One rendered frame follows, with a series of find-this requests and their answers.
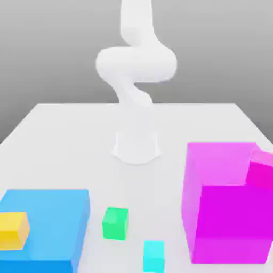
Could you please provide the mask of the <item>small green cube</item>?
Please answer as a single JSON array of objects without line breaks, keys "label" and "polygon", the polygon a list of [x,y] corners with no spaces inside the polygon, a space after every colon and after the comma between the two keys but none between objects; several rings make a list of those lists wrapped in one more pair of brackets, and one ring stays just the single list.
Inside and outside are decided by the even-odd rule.
[{"label": "small green cube", "polygon": [[104,239],[126,240],[128,221],[127,208],[108,207],[102,220]]}]

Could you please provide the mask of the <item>small cyan cube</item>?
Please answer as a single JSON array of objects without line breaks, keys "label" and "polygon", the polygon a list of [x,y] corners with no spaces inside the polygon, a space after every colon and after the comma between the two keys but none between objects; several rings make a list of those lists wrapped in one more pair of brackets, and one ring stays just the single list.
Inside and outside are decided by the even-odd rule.
[{"label": "small cyan cube", "polygon": [[165,272],[165,243],[162,240],[145,240],[143,245],[143,272]]}]

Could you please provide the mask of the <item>small magenta cube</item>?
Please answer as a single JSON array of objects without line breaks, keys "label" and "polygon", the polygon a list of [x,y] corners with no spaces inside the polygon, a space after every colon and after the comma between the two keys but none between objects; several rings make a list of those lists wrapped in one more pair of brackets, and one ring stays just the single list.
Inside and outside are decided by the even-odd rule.
[{"label": "small magenta cube", "polygon": [[246,184],[273,190],[273,153],[262,150],[252,152]]}]

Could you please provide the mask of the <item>small yellow cube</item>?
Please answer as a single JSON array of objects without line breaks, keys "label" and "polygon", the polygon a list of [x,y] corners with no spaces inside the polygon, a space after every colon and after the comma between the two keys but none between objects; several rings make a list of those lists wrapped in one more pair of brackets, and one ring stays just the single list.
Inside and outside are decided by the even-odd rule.
[{"label": "small yellow cube", "polygon": [[26,212],[0,213],[0,251],[22,250],[29,232]]}]

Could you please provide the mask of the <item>large blue box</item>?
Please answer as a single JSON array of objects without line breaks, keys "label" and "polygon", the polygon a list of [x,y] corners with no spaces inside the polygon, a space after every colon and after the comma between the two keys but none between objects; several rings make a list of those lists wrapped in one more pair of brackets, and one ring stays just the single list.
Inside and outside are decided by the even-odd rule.
[{"label": "large blue box", "polygon": [[78,273],[90,198],[86,189],[9,189],[0,213],[25,212],[23,250],[0,251],[0,273]]}]

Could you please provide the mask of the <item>large magenta box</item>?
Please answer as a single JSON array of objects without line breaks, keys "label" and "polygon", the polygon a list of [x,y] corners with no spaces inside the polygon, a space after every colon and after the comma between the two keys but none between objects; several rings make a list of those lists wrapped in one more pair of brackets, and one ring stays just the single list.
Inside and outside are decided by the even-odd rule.
[{"label": "large magenta box", "polygon": [[246,184],[254,142],[190,142],[181,213],[193,264],[264,264],[273,190]]}]

